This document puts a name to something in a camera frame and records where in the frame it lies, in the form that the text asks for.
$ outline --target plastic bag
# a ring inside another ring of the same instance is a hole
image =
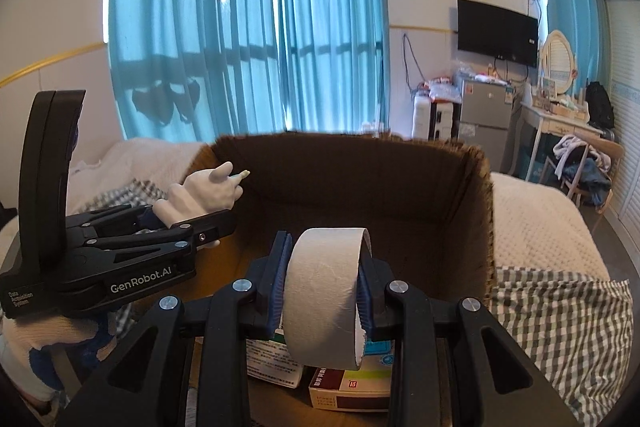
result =
[[[478,74],[478,72],[471,67],[471,65],[466,62],[460,62],[460,60],[456,60],[454,63],[454,78],[456,79],[455,84],[458,83],[459,80],[466,80],[468,78],[473,78]]]
[[[429,85],[429,98],[432,102],[462,103],[460,90],[453,84],[433,83]]]

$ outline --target gloved hand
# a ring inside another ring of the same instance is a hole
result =
[[[169,228],[187,219],[232,209],[242,196],[240,182],[249,175],[249,171],[242,171],[229,176],[233,168],[226,162],[216,169],[190,174],[184,185],[171,185],[167,199],[154,203],[154,214]]]
[[[47,403],[63,390],[53,353],[64,351],[76,370],[85,377],[115,347],[115,315],[98,314],[90,319],[69,319],[49,315],[33,319],[2,318],[0,365],[23,396]]]

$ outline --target chair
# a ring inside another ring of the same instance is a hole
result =
[[[581,139],[583,142],[586,142],[588,145],[592,146],[596,151],[605,153],[607,156],[611,158],[611,168],[609,169],[609,178],[611,179],[611,189],[609,191],[609,195],[607,196],[607,200],[604,202],[604,204],[596,208],[596,212],[599,214],[599,216],[596,222],[594,223],[593,228],[591,229],[591,232],[593,233],[594,230],[599,225],[600,220],[604,215],[604,212],[609,207],[609,202],[611,201],[611,198],[613,196],[614,179],[618,172],[620,161],[625,156],[625,149],[622,147],[622,145],[619,145],[615,142],[605,140],[602,138],[596,138],[592,134],[586,133],[580,129],[575,130],[574,136]],[[562,190],[564,187],[568,188],[566,197],[569,198],[570,200],[573,200],[573,197],[575,195],[575,206],[577,206],[578,208],[580,208],[580,201],[582,197],[590,195],[587,190],[582,190],[581,188],[578,187],[578,184],[580,182],[580,176],[582,175],[582,169],[584,168],[584,163],[586,162],[588,155],[589,155],[589,147],[587,146],[584,148],[584,154],[582,155],[582,158],[580,160],[580,165],[578,165],[578,170],[573,180],[569,179],[567,176],[564,176],[564,174],[561,177],[560,189]],[[542,168],[542,173],[540,174],[540,181],[538,183],[544,183],[546,181],[549,167],[553,167],[553,169],[555,170],[557,166],[558,166],[558,163],[556,163],[556,160],[554,158],[551,158],[551,156],[547,156],[545,159],[545,166]]]

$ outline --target brown cardboard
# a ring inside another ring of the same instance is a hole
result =
[[[211,295],[244,275],[252,260],[268,254],[278,230],[296,240],[313,227],[366,227],[373,255],[397,279],[433,298],[486,302],[494,273],[493,203],[479,149],[393,136],[285,133],[223,137],[212,153],[194,169],[231,161],[234,172],[251,175],[234,208],[236,233],[200,252],[197,277],[172,288],[182,299]],[[308,380],[295,390],[250,380],[252,418],[265,427],[386,425],[385,414],[312,409]]]

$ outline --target backpack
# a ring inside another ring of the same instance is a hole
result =
[[[584,99],[589,104],[590,123],[604,129],[615,127],[613,106],[609,102],[607,90],[601,83],[592,82],[589,84]]]

